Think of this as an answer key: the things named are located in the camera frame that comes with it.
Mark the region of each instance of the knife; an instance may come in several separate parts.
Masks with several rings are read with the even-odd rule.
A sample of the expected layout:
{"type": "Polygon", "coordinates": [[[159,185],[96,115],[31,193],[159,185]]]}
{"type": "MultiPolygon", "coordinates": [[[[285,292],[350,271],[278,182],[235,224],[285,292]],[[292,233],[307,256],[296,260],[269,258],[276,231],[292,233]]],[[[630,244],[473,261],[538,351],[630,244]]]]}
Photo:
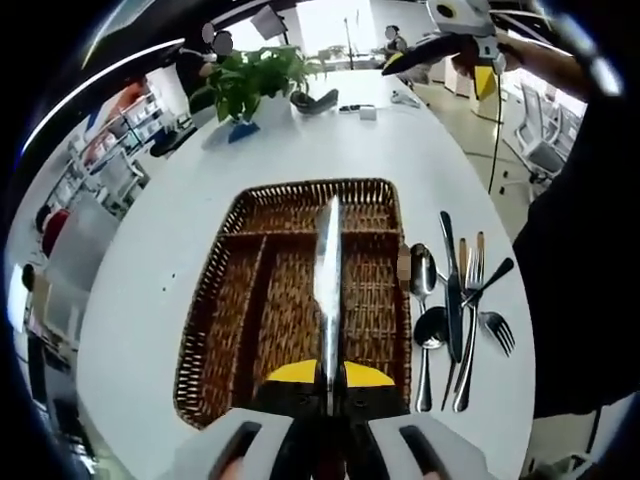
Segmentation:
{"type": "Polygon", "coordinates": [[[449,354],[453,361],[460,363],[462,361],[462,291],[456,261],[456,248],[453,245],[451,217],[445,211],[440,212],[440,225],[449,257],[449,277],[445,289],[445,308],[449,321],[449,354]]]}
{"type": "Polygon", "coordinates": [[[313,297],[321,314],[320,375],[328,415],[336,414],[336,380],[340,359],[340,286],[342,239],[340,202],[333,197],[317,219],[318,239],[313,269],[313,297]]]}

